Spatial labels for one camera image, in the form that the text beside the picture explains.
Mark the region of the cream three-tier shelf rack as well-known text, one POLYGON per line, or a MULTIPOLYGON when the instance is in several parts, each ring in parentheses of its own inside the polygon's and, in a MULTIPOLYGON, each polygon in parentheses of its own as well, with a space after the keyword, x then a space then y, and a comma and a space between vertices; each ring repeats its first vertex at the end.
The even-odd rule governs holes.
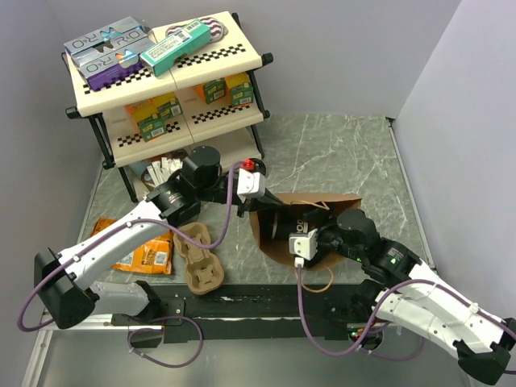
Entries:
POLYGON ((146 69, 121 81, 93 91, 82 79, 66 52, 66 63, 76 104, 66 110, 70 119, 89 121, 104 156, 105 169, 117 169, 128 195, 137 202, 144 195, 144 185, 137 182, 130 165, 177 149, 192 150, 198 145, 217 148, 223 167, 246 158, 264 157, 258 123, 270 115, 264 108, 254 72, 273 62, 273 54, 259 54, 242 32, 239 16, 228 11, 214 14, 225 28, 225 36, 206 45, 175 64, 167 73, 155 77, 146 69), (244 106, 231 106, 227 98, 206 104, 197 93, 199 84, 245 72, 250 77, 254 97, 244 106), (131 122, 125 105, 173 92, 178 97, 181 114, 171 118, 165 133, 144 141, 131 122))

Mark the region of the cup of straws and napkins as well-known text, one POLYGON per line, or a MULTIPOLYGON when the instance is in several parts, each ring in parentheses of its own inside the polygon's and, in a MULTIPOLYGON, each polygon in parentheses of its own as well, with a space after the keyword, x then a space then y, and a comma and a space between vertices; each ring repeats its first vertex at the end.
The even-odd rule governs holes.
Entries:
POLYGON ((145 189, 153 191, 158 185, 165 183, 173 173, 182 167, 183 161, 180 158, 161 156, 155 160, 143 162, 143 172, 140 174, 145 189))

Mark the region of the orange green box right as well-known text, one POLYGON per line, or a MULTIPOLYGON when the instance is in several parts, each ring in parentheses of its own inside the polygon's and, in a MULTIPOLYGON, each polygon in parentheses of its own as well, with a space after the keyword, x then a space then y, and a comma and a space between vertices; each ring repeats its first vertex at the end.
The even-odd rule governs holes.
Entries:
POLYGON ((218 78, 202 84, 196 85, 196 91, 201 100, 206 104, 211 104, 226 96, 226 82, 224 78, 218 78))

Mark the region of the purple RO box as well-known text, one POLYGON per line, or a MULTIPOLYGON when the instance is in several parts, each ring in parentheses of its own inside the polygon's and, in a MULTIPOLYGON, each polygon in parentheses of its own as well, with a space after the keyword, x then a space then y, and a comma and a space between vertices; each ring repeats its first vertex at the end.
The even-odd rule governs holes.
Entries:
POLYGON ((82 56, 81 62, 75 59, 77 70, 93 91, 99 91, 117 80, 139 72, 144 65, 139 55, 149 49, 154 42, 146 35, 130 40, 128 35, 120 35, 110 40, 111 48, 103 52, 94 48, 82 56))

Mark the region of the yellow green box right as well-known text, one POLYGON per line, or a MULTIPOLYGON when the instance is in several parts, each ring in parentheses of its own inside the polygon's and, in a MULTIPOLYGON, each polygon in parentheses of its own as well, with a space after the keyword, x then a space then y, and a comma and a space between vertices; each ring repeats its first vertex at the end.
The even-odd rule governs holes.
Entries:
POLYGON ((237 73, 225 77, 227 95, 232 107, 253 103, 254 89, 247 73, 237 73))

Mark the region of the brown paper bag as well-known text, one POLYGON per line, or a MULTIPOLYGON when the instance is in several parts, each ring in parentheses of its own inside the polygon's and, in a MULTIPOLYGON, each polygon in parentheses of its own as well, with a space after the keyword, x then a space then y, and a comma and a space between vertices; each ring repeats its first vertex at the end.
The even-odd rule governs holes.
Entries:
MULTIPOLYGON (((345 210, 359 209, 362 201, 362 198, 355 194, 342 193, 279 193, 277 197, 284 202, 282 207, 310 205, 327 210, 327 214, 321 217, 309 231, 335 221, 345 210)), ((288 240, 271 240, 270 236, 273 215, 281 208, 251 212, 249 219, 252 234, 258 248, 268 258, 294 270, 294 259, 289 253, 288 240)))

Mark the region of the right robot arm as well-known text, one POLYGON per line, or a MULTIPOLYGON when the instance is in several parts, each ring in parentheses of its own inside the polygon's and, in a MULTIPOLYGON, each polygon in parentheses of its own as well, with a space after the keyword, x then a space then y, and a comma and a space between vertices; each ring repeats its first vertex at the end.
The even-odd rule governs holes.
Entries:
POLYGON ((380 236, 360 209, 324 216, 309 228, 313 257, 334 252, 359 263, 364 281, 352 312, 372 325, 395 323, 440 346, 485 385, 509 375, 514 318, 490 314, 447 284, 402 243, 380 236))

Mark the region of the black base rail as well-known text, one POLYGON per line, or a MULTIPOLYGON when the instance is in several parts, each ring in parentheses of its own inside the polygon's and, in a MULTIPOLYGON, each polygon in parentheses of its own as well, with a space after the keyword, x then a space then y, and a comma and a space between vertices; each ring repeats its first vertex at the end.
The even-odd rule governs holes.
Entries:
MULTIPOLYGON (((361 284, 337 284, 320 295, 304 295, 304 314, 314 336, 346 340, 352 329, 367 322, 368 316, 358 302, 361 284)), ((102 288, 129 293, 140 290, 144 304, 137 306, 130 301, 124 305, 94 288, 80 290, 65 278, 44 286, 39 296, 60 329, 76 327, 90 316, 108 314, 111 326, 163 329, 165 343, 197 338, 197 332, 187 327, 186 318, 201 327, 207 340, 304 335, 296 285, 224 285, 202 296, 194 295, 184 285, 149 285, 144 281, 104 283, 102 288)))

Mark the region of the yellow green snack box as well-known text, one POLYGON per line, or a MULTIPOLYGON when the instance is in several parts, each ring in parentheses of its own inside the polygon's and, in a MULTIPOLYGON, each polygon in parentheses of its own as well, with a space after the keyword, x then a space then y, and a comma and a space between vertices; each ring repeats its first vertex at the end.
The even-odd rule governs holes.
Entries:
POLYGON ((174 92, 147 99, 144 116, 138 122, 144 142, 162 136, 166 132, 166 122, 180 114, 182 114, 181 104, 174 92))

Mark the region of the black white paper cup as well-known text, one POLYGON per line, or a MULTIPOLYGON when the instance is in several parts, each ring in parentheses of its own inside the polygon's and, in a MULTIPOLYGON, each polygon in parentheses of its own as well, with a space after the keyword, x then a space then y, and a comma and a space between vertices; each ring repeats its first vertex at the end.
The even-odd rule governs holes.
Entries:
POLYGON ((273 215, 271 240, 287 240, 290 234, 307 233, 327 210, 310 205, 284 206, 273 215))

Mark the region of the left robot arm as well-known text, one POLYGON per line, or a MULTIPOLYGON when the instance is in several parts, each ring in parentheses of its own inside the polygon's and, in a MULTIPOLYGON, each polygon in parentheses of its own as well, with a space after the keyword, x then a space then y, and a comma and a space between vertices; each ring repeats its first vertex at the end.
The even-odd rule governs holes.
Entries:
POLYGON ((279 208, 283 202, 265 187, 265 165, 258 159, 236 161, 222 170, 220 153, 196 147, 166 182, 120 220, 59 253, 47 248, 35 256, 35 295, 52 323, 68 329, 95 314, 125 314, 139 323, 154 322, 160 299, 145 281, 103 283, 99 277, 136 248, 199 215, 203 202, 245 212, 279 208))

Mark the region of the orange green snack box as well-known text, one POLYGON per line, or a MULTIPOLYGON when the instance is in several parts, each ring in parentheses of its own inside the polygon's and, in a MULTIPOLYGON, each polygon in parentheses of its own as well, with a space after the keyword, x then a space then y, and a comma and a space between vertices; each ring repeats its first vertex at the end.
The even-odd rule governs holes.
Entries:
POLYGON ((160 117, 159 111, 149 99, 125 105, 124 108, 137 124, 140 122, 146 122, 148 120, 152 121, 160 117))

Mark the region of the orange snack bag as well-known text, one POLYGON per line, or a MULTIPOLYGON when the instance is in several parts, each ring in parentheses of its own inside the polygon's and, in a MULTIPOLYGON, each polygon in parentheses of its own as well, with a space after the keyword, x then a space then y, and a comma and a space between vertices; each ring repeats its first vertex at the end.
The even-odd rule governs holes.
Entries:
POLYGON ((149 240, 113 264, 112 268, 129 273, 172 274, 173 233, 166 231, 163 235, 149 240))

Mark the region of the cardboard cup carrier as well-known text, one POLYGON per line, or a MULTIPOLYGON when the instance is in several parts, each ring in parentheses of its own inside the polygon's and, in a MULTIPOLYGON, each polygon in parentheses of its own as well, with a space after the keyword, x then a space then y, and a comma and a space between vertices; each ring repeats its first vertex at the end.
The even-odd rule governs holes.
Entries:
MULTIPOLYGON (((210 234, 204 223, 184 225, 180 231, 200 244, 211 244, 210 234)), ((225 273, 218 257, 208 249, 201 249, 178 234, 173 236, 178 255, 185 259, 185 279, 189 290, 204 295, 219 288, 225 273)))

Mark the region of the purple wavy round pack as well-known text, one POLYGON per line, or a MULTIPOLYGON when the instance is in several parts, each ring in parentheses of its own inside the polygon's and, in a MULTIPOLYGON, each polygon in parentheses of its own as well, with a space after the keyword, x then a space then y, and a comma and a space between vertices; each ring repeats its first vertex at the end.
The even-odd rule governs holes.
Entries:
MULTIPOLYGON (((199 19, 202 23, 208 26, 210 29, 210 43, 216 43, 220 41, 228 32, 227 28, 223 23, 221 23, 218 19, 210 16, 201 17, 199 19)), ((169 36, 172 33, 179 31, 185 27, 185 24, 182 25, 172 25, 168 27, 165 35, 169 36)))

